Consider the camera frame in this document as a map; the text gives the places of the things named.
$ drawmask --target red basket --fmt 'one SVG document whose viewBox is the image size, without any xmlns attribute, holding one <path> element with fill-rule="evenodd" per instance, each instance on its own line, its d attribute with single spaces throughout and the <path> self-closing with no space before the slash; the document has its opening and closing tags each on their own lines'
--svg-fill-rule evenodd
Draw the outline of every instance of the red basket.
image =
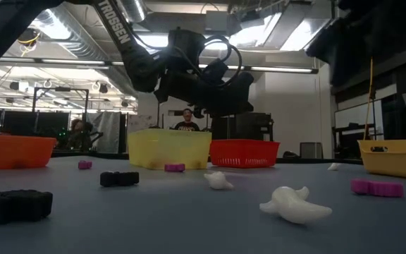
<svg viewBox="0 0 406 254">
<path fill-rule="evenodd" d="M 275 165 L 280 143 L 260 140 L 213 140 L 209 154 L 213 165 L 242 169 Z"/>
</svg>

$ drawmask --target pipe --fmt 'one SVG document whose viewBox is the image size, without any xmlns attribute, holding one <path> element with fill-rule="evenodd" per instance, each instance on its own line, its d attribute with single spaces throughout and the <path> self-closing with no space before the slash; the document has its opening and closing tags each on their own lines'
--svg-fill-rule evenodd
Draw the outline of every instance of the pipe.
<svg viewBox="0 0 406 254">
<path fill-rule="evenodd" d="M 56 8 L 45 10 L 38 15 L 36 21 L 42 29 L 42 32 L 52 39 L 70 40 L 72 43 L 61 42 L 65 50 L 75 55 L 78 59 L 89 60 L 108 60 L 106 53 L 92 39 L 89 33 L 79 24 L 73 15 L 62 4 Z M 102 75 L 111 79 L 113 84 L 126 95 L 136 95 L 137 92 L 130 84 L 129 77 L 124 69 L 119 67 L 110 67 L 107 70 L 98 70 Z"/>
<path fill-rule="evenodd" d="M 143 0 L 118 0 L 123 15 L 131 23 L 142 22 L 149 12 L 151 12 L 144 4 Z"/>
</svg>

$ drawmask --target man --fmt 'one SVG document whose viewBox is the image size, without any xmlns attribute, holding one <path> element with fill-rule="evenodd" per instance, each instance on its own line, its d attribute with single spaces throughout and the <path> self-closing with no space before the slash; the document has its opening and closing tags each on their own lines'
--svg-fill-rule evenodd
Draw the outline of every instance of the man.
<svg viewBox="0 0 406 254">
<path fill-rule="evenodd" d="M 184 121 L 178 123 L 175 126 L 175 130 L 179 131 L 200 131 L 198 125 L 192 122 L 192 110 L 184 109 L 183 110 Z"/>
</svg>

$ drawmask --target dark t-shirt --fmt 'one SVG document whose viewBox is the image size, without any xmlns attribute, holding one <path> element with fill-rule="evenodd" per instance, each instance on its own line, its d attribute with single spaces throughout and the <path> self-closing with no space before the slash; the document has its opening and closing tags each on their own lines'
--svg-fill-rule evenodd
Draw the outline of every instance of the dark t-shirt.
<svg viewBox="0 0 406 254">
<path fill-rule="evenodd" d="M 200 131 L 200 128 L 198 128 L 198 125 L 196 123 L 190 122 L 186 123 L 184 121 L 178 123 L 175 126 L 175 130 L 179 131 Z"/>
</svg>

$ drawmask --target orange basket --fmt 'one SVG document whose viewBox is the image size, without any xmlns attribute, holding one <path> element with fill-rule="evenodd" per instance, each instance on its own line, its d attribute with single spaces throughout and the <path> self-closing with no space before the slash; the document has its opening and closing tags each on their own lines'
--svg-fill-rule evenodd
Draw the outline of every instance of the orange basket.
<svg viewBox="0 0 406 254">
<path fill-rule="evenodd" d="M 55 138 L 0 135 L 0 169 L 45 167 Z"/>
<path fill-rule="evenodd" d="M 260 140 L 213 140 L 213 165 L 251 169 L 275 165 L 280 143 Z"/>
</svg>

